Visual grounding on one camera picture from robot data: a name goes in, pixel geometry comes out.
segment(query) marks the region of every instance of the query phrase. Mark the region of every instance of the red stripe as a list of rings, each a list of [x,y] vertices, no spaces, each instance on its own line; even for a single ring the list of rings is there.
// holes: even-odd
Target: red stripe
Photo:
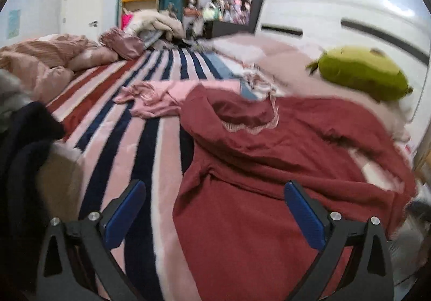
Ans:
[[[66,102],[72,95],[78,91],[83,85],[85,85],[88,81],[90,81],[94,76],[100,74],[102,71],[106,70],[109,65],[102,65],[94,70],[90,75],[76,83],[72,88],[66,91],[63,95],[58,97],[54,102],[52,102],[47,108],[50,113],[55,112],[59,107],[62,106],[64,102]]]
[[[66,135],[63,137],[66,142],[70,135],[75,131],[90,109],[96,104],[109,88],[128,70],[130,70],[136,63],[135,61],[128,61],[115,73],[111,74],[105,81],[98,85],[76,108],[63,120],[63,126],[66,131]]]

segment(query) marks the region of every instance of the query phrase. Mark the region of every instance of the bed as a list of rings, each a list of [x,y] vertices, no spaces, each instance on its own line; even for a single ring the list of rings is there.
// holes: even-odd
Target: bed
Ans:
[[[403,101],[412,134],[407,148],[400,143],[407,161],[411,161],[431,117],[427,107],[431,89],[426,88],[430,33],[425,24],[375,0],[265,0],[256,29],[256,34],[298,47],[309,43],[325,49],[362,44],[380,48],[396,59],[417,90]],[[114,104],[112,99],[120,87],[137,80],[222,80],[232,78],[240,69],[237,62],[214,53],[150,51],[135,61],[86,70],[48,105],[65,126],[64,142],[83,152],[84,175],[77,204],[80,219],[103,210],[130,180],[145,182],[144,207],[122,245],[112,250],[145,299],[200,300],[172,221],[182,176],[193,158],[193,140],[181,128],[178,117],[131,117],[132,102]],[[244,88],[243,93],[249,95],[250,91]],[[388,182],[381,179],[384,173],[375,164],[367,159],[360,162],[369,183]]]

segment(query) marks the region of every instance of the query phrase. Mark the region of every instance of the metal screw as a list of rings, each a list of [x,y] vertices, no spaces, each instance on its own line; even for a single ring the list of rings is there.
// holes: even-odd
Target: metal screw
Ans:
[[[91,214],[88,215],[88,219],[90,221],[97,221],[100,217],[100,213],[98,213],[97,211],[93,211]]]
[[[378,217],[376,217],[376,216],[371,217],[370,221],[374,225],[380,224],[380,219]]]
[[[341,219],[341,213],[339,213],[337,211],[331,212],[330,216],[334,221],[339,221]]]
[[[51,221],[51,226],[57,226],[60,223],[60,219],[58,217],[54,217]]]

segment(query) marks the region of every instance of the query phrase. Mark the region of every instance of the green pillow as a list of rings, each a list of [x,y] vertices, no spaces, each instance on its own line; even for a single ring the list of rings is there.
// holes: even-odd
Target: green pillow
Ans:
[[[399,66],[378,49],[335,48],[307,66],[310,74],[333,83],[368,93],[376,101],[395,101],[412,93]]]

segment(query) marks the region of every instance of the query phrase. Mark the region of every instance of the white door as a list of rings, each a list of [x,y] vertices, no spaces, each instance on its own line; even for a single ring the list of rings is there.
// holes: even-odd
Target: white door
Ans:
[[[102,22],[102,0],[63,0],[62,33],[85,35],[97,41]]]

